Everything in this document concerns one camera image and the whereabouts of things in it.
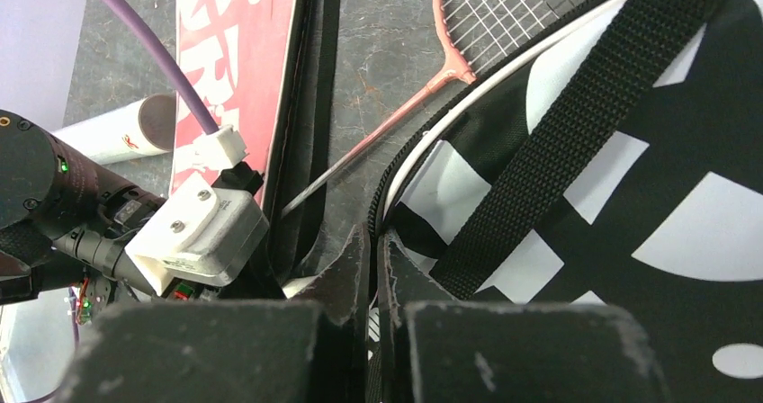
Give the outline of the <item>black sport racket bag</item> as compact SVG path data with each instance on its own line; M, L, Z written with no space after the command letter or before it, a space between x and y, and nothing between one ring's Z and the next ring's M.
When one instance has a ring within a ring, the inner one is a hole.
M530 230L485 228L503 170L559 96L624 99L671 31L644 0L587 0L504 60L426 129L384 214L443 285L509 300L623 307L646 328L678 402L762 399L762 0L724 0Z

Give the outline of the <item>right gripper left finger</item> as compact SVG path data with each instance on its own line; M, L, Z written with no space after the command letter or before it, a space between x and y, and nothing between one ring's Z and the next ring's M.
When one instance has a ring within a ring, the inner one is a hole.
M108 308L76 350L59 402L362 402L372 243L289 300L154 301Z

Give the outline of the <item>pink sport racket bag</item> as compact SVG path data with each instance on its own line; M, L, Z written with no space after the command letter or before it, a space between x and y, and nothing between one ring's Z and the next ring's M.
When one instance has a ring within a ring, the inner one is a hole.
M340 0L176 0L177 61L219 125L235 128L264 178L268 256L289 279L314 247L319 193L283 207L328 167Z

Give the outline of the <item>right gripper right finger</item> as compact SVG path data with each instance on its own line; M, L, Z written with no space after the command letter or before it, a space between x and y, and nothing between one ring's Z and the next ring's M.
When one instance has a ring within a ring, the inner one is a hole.
M587 304L458 301L389 232L378 242L386 402L668 402L639 323Z

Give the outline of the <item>white shuttlecock tube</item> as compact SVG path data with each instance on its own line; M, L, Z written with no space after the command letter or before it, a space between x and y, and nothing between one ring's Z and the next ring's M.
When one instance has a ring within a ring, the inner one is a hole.
M97 164L107 165L171 152L176 97L153 94L52 133Z

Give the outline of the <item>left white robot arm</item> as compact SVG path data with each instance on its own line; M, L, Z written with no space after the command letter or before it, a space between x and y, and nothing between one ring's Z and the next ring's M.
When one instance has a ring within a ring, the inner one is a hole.
M164 202L2 111L2 304L80 282L86 267L157 296L125 247Z

